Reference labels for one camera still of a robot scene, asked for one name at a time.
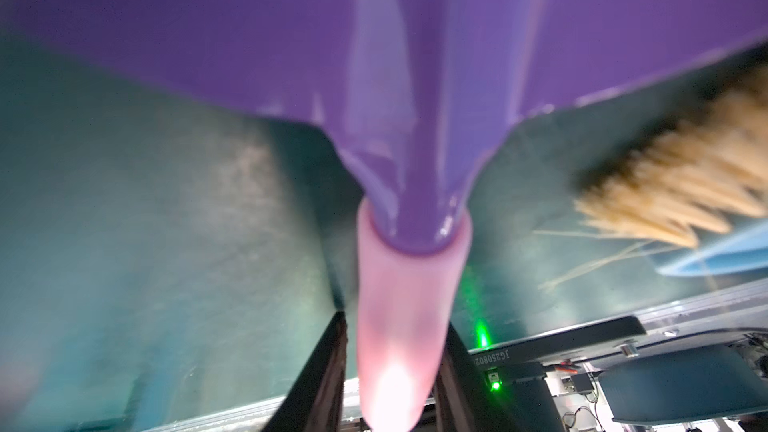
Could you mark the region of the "blue hand brush tan bristles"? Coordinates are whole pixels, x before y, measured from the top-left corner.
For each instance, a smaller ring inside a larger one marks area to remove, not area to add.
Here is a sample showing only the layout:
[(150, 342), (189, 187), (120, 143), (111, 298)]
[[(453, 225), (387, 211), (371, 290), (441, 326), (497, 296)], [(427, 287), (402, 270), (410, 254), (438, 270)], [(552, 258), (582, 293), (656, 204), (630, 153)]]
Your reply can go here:
[(541, 283), (542, 290), (635, 258), (670, 277), (766, 269), (766, 64), (591, 177), (573, 206), (583, 217), (578, 237), (630, 244)]

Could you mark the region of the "purple square shovel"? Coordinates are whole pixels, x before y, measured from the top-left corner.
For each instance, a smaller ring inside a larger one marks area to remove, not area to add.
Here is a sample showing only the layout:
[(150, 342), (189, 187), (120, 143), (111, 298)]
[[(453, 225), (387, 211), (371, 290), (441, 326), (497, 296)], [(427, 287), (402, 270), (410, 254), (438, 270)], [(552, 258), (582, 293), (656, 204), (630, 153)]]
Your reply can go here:
[(1, 0), (1, 22), (328, 136), (365, 194), (362, 414), (406, 431), (437, 375), (469, 193), (510, 130), (757, 44), (767, 0)]

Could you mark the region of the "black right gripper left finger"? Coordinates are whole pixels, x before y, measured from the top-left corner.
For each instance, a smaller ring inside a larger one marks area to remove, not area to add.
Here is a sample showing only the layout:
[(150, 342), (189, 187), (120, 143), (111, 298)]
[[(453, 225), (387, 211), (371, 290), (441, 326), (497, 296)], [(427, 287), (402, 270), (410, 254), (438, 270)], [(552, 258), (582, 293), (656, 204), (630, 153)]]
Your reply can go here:
[(339, 430), (347, 362), (347, 321), (336, 312), (263, 432)]

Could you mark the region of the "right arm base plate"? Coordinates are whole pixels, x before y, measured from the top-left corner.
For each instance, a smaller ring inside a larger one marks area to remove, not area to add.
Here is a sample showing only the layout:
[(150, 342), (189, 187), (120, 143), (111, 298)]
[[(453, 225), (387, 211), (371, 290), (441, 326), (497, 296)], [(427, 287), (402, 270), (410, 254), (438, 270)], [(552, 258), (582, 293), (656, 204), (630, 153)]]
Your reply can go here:
[(646, 329), (637, 317), (625, 316), (480, 351), (474, 353), (472, 358), (479, 369), (488, 370), (513, 363), (540, 361), (549, 356), (645, 334)]

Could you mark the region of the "right circuit board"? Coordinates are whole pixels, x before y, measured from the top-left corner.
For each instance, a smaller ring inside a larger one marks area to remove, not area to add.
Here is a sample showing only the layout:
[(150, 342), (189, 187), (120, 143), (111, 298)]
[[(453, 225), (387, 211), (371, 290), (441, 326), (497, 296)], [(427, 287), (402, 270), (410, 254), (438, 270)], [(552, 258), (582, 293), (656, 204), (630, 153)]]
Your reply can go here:
[(560, 362), (544, 366), (545, 383), (553, 397), (578, 394), (588, 402), (596, 403), (599, 387), (594, 372), (573, 362)]

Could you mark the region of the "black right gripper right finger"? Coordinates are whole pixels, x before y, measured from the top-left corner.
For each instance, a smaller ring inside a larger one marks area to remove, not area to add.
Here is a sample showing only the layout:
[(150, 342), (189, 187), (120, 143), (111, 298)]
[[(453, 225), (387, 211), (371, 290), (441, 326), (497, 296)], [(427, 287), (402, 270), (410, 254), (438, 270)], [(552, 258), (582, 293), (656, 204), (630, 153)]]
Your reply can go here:
[(562, 431), (537, 362), (479, 369), (454, 328), (433, 387), (439, 431)]

